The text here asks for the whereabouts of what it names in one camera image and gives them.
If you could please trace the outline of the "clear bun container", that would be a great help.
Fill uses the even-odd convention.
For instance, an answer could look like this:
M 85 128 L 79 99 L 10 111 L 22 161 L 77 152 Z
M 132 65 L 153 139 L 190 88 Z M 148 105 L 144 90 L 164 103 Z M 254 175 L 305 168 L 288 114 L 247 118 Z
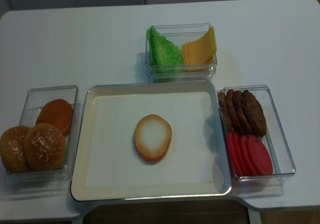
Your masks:
M 38 88 L 28 91 L 19 125 L 35 126 L 40 111 L 45 104 L 55 99 L 63 99 L 71 105 L 73 109 L 72 123 L 70 131 L 65 137 L 67 146 L 66 156 L 62 166 L 58 169 L 22 173 L 10 173 L 6 171 L 5 179 L 8 183 L 67 181 L 71 178 L 76 155 L 76 137 L 78 135 L 78 120 L 81 107 L 78 96 L 79 90 L 76 85 Z

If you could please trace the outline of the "rear brown meat patty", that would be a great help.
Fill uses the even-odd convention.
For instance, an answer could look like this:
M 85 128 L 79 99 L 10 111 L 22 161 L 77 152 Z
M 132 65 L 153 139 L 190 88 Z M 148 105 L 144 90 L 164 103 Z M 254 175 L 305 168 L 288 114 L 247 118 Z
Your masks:
M 221 111 L 222 117 L 223 117 L 225 125 L 226 125 L 227 132 L 234 132 L 234 128 L 232 126 L 232 121 L 230 119 L 230 116 L 229 116 L 229 113 L 228 113 L 228 110 L 227 110 L 225 93 L 218 92 L 217 93 L 217 98 L 218 98 L 218 104 L 219 104 L 219 107 L 220 107 L 220 111 Z

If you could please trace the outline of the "rear red tomato slice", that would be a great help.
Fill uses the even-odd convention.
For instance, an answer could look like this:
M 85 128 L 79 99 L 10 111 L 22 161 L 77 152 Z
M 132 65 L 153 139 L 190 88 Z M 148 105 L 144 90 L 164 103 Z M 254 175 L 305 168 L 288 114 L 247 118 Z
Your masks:
M 234 167 L 234 170 L 237 174 L 237 176 L 241 176 L 241 171 L 237 162 L 237 158 L 236 158 L 236 152 L 234 149 L 234 139 L 233 139 L 233 133 L 234 132 L 229 132 L 227 134 L 227 146 L 228 146 L 228 150 L 229 150 L 229 155 L 231 157 L 231 161 Z

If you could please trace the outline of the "plain bun half in container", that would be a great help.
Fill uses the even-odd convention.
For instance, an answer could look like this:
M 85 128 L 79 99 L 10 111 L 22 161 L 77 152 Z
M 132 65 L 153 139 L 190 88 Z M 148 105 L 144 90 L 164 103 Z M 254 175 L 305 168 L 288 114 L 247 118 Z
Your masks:
M 71 104 L 64 99 L 56 99 L 45 104 L 35 124 L 51 124 L 64 136 L 67 136 L 71 129 L 72 120 L 73 108 Z

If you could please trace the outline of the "left sesame top bun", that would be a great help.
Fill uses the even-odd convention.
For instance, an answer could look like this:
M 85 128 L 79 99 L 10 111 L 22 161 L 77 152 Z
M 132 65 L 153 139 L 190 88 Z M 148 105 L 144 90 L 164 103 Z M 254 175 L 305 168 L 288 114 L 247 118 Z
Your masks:
M 8 129 L 1 136 L 0 156 L 5 169 L 10 173 L 29 170 L 23 152 L 23 144 L 29 130 L 27 126 L 16 126 Z

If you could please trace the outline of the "green lettuce leaf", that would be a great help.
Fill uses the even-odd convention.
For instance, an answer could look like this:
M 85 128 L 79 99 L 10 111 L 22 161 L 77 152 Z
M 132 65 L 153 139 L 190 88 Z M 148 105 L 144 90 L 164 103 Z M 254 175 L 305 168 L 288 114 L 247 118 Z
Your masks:
M 183 64 L 182 52 L 178 46 L 161 36 L 154 26 L 151 26 L 146 35 L 149 43 L 150 66 L 154 73 L 179 73 Z

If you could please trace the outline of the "clear patty and tomato container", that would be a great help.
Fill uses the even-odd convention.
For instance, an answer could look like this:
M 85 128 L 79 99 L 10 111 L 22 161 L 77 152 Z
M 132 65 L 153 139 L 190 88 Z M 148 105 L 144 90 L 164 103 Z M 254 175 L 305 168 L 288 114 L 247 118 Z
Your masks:
M 285 134 L 283 132 L 283 128 L 275 108 L 275 104 L 271 95 L 271 92 L 267 86 L 242 86 L 242 87 L 228 87 L 223 88 L 217 91 L 223 92 L 225 95 L 227 91 L 233 89 L 233 91 L 239 90 L 243 92 L 244 90 L 248 90 L 251 92 L 256 99 L 259 101 L 266 120 L 266 135 L 263 137 L 256 136 L 266 147 L 273 166 L 273 174 L 272 175 L 257 175 L 257 176 L 237 176 L 235 173 L 234 166 L 232 164 L 230 154 L 228 151 L 227 139 L 226 139 L 226 148 L 227 153 L 230 158 L 230 167 L 231 174 L 233 177 L 234 183 L 240 186 L 277 186 L 281 185 L 285 182 L 286 179 L 294 176 L 296 172 L 296 167 L 293 162 L 293 158 L 288 147 L 287 140 L 285 138 Z M 225 132 L 225 137 L 227 138 L 227 129 L 224 123 L 224 119 L 222 117 L 222 113 L 220 110 L 220 118 L 223 124 L 222 129 Z

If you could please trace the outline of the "front red tomato slice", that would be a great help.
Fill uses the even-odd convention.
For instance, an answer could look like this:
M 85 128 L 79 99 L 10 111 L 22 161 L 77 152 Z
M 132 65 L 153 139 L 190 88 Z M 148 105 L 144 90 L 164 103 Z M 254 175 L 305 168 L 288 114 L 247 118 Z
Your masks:
M 272 175 L 272 161 L 264 144 L 254 135 L 248 138 L 247 144 L 250 161 L 256 175 Z

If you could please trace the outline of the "front brown meat patty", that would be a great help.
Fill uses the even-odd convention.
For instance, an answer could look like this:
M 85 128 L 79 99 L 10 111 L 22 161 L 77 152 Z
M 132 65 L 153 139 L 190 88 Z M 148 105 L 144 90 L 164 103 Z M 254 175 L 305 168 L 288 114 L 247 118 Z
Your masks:
M 267 126 L 263 109 L 256 97 L 248 90 L 244 90 L 242 93 L 242 109 L 251 126 L 252 133 L 259 137 L 265 136 Z

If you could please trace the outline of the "yellow cheese slices stack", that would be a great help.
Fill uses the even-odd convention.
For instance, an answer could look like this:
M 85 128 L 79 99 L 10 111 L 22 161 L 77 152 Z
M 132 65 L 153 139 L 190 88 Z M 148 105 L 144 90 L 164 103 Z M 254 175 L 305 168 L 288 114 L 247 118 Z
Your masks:
M 182 57 L 186 71 L 204 71 L 213 63 L 217 52 L 215 31 L 213 27 L 198 40 L 182 45 Z

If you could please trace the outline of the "clear lettuce and cheese container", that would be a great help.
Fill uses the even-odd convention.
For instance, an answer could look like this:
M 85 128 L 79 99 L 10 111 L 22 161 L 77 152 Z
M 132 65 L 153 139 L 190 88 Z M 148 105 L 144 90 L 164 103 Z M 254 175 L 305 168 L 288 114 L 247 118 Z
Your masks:
M 182 52 L 182 45 L 184 43 L 193 42 L 200 39 L 210 27 L 210 24 L 189 24 L 189 25 L 168 25 L 168 26 L 154 26 L 155 29 L 159 32 L 161 36 L 166 37 L 168 40 L 173 42 L 176 46 L 178 46 Z M 168 82 L 168 81 L 178 81 L 178 80 L 210 80 L 212 76 L 216 72 L 217 67 L 217 56 L 214 55 L 213 63 L 210 63 L 208 68 L 204 71 L 194 71 L 189 72 L 185 70 L 184 61 L 183 64 L 179 66 L 182 68 L 182 71 L 179 73 L 165 73 L 165 74 L 157 74 L 152 71 L 152 67 L 150 66 L 150 48 L 149 42 L 146 35 L 145 42 L 145 68 L 148 74 L 148 77 L 153 82 Z

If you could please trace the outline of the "brown meat patty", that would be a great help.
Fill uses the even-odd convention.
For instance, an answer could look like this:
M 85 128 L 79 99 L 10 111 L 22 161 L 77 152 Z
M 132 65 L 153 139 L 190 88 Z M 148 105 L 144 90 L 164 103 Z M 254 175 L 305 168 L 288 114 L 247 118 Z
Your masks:
M 234 108 L 237 114 L 237 118 L 238 121 L 243 129 L 243 133 L 246 135 L 251 135 L 252 132 L 252 128 L 243 112 L 243 108 L 242 108 L 242 96 L 243 93 L 239 90 L 236 90 L 233 92 L 233 104 L 234 104 Z
M 237 116 L 236 110 L 234 108 L 233 93 L 234 93 L 233 89 L 230 89 L 227 91 L 227 93 L 226 93 L 226 106 L 227 106 L 228 114 L 229 114 L 230 120 L 232 122 L 232 126 L 233 126 L 234 131 L 236 133 L 238 133 L 239 135 L 243 135 L 244 130 L 239 123 L 238 116 Z
M 234 128 L 232 126 L 232 121 L 230 119 L 230 116 L 229 116 L 229 113 L 228 113 L 228 110 L 227 110 L 225 93 L 218 92 L 217 93 L 217 98 L 218 98 L 218 104 L 219 104 L 219 107 L 220 107 L 220 111 L 221 111 L 222 117 L 223 117 L 225 125 L 226 125 L 227 132 L 234 132 Z
M 242 93 L 242 109 L 251 126 L 252 133 L 259 137 L 265 136 L 267 126 L 263 109 L 256 97 L 248 90 L 244 90 Z

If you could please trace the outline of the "bottom bun half on tray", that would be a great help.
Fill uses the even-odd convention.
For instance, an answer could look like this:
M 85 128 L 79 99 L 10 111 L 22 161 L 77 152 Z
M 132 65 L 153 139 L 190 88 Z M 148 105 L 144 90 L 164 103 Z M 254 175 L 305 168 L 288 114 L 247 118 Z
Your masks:
M 168 151 L 172 129 L 163 118 L 150 114 L 139 121 L 133 137 L 137 153 L 146 161 L 158 162 Z

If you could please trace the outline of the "red tomato slice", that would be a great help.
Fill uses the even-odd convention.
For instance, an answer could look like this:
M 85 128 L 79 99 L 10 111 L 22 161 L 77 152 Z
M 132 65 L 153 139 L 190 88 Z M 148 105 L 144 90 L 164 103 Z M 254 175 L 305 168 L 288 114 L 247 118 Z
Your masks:
M 229 132 L 227 134 L 227 146 L 228 146 L 228 150 L 229 150 L 229 155 L 231 157 L 231 161 L 234 167 L 234 170 L 237 174 L 237 176 L 241 176 L 241 171 L 237 162 L 237 158 L 236 158 L 236 152 L 234 149 L 234 139 L 233 139 L 233 133 L 234 132 Z
M 250 161 L 256 175 L 272 175 L 272 161 L 264 144 L 254 135 L 248 138 L 247 144 Z
M 235 155 L 237 157 L 237 162 L 240 168 L 241 176 L 249 176 L 250 171 L 246 164 L 246 159 L 242 149 L 242 141 L 240 136 L 237 133 L 233 133 L 233 140 L 234 140 L 234 148 L 235 148 Z
M 251 162 L 251 156 L 248 152 L 248 137 L 245 135 L 242 135 L 240 138 L 240 151 L 242 154 L 242 161 L 244 163 L 245 169 L 246 169 L 246 176 L 257 176 L 258 172 L 254 165 Z

